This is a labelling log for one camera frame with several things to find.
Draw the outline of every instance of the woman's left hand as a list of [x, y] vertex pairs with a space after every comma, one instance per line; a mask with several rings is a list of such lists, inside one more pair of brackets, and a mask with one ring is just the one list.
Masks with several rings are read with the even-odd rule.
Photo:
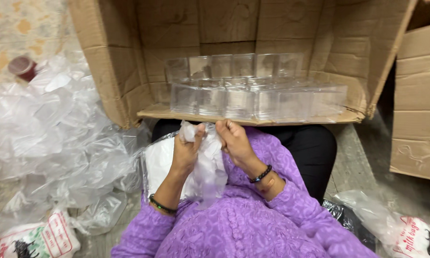
[[202, 137], [205, 133], [205, 126], [199, 124], [196, 126], [197, 132], [194, 142], [184, 142], [180, 136], [174, 139], [174, 157], [170, 173], [178, 173], [187, 177], [194, 169], [194, 163], [198, 158], [198, 149], [201, 145]]

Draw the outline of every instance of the open cardboard box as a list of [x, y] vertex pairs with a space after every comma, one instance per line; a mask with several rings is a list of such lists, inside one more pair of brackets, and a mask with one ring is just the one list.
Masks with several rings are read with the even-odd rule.
[[[141, 118], [213, 122], [155, 104], [167, 58], [304, 53], [302, 76], [348, 85], [338, 123], [371, 116], [416, 0], [71, 0], [78, 39], [119, 126]], [[240, 121], [279, 125], [273, 121]]]
[[390, 171], [430, 179], [430, 26], [407, 32], [398, 53]]

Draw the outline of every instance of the lavender sleeve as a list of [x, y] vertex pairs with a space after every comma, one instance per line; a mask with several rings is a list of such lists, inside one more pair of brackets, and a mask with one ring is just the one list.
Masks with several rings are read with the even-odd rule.
[[285, 181], [283, 191], [267, 203], [269, 208], [292, 220], [309, 238], [320, 243], [331, 257], [378, 257], [341, 226], [307, 191], [300, 190], [287, 179]]
[[120, 244], [111, 249], [112, 258], [154, 257], [172, 230], [175, 217], [156, 211], [143, 197], [141, 204], [140, 212], [123, 232]]

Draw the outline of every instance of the black pants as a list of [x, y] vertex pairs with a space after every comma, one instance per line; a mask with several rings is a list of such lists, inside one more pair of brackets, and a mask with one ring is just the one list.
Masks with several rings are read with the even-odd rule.
[[[178, 131], [180, 120], [161, 119], [153, 130], [152, 141]], [[319, 124], [257, 127], [277, 137], [292, 154], [309, 195], [323, 202], [333, 164], [336, 158], [336, 139]]]

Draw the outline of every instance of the woman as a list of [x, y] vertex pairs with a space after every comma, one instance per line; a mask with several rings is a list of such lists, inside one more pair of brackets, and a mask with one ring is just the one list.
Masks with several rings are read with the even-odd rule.
[[[174, 123], [160, 121], [154, 133], [167, 133]], [[197, 202], [178, 205], [204, 134], [203, 125], [197, 129], [195, 143], [175, 137], [168, 176], [150, 204], [142, 199], [113, 258], [377, 257], [309, 194], [322, 200], [336, 154], [324, 127], [266, 129], [276, 138], [229, 119], [218, 121], [228, 183], [223, 197], [205, 210], [198, 210]], [[298, 167], [297, 156], [304, 160]], [[306, 185], [298, 168], [306, 171]], [[323, 179], [322, 171], [328, 173]]]

